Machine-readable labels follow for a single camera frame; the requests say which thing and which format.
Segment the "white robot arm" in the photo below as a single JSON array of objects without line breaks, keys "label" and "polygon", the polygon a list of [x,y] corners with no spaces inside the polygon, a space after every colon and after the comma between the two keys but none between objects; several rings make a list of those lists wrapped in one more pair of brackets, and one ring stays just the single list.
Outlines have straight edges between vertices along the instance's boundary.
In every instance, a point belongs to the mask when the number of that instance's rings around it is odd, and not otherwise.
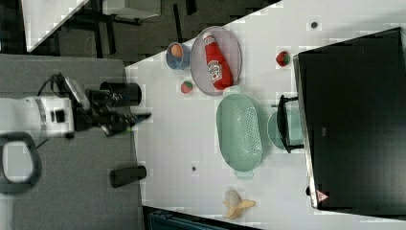
[{"label": "white robot arm", "polygon": [[[79,131],[99,127],[111,137],[132,129],[148,119],[147,113],[114,111],[114,95],[89,90],[80,96],[66,93],[57,96],[33,96],[1,100],[1,193],[19,195],[33,188],[42,175],[38,152],[41,145],[54,138],[72,138]],[[8,158],[26,153],[31,170],[10,175]]]}]

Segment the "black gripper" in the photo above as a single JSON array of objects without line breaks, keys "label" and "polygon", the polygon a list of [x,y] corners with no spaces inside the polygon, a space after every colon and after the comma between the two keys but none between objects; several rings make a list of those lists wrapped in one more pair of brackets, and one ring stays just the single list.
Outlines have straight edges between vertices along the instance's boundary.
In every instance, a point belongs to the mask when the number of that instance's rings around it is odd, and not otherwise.
[{"label": "black gripper", "polygon": [[85,131],[99,127],[106,137],[128,131],[132,123],[141,123],[150,113],[120,113],[114,107],[122,107],[129,100],[120,93],[108,90],[87,90],[74,94],[74,128]]}]

